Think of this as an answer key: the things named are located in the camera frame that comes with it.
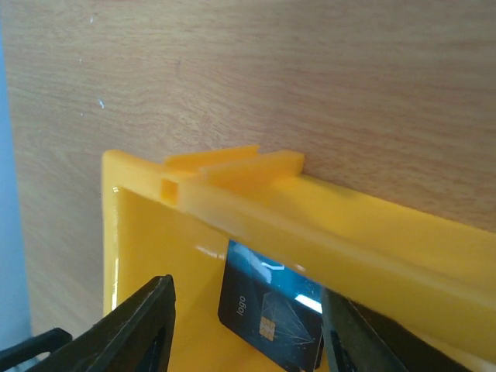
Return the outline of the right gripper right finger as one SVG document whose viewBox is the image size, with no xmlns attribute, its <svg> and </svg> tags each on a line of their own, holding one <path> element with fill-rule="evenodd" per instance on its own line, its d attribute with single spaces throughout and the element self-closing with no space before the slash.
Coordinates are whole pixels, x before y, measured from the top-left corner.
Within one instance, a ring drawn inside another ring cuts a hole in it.
<svg viewBox="0 0 496 372">
<path fill-rule="evenodd" d="M 321 291 L 331 371 L 466 371 L 402 325 L 334 291 Z"/>
</svg>

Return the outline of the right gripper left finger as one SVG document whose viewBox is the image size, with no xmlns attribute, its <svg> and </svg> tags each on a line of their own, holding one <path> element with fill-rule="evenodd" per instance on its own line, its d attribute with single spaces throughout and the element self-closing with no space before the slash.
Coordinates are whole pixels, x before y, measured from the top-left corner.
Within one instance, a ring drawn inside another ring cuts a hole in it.
<svg viewBox="0 0 496 372">
<path fill-rule="evenodd" d="M 156 276 L 31 371 L 166 371 L 175 324 L 171 275 Z"/>
</svg>

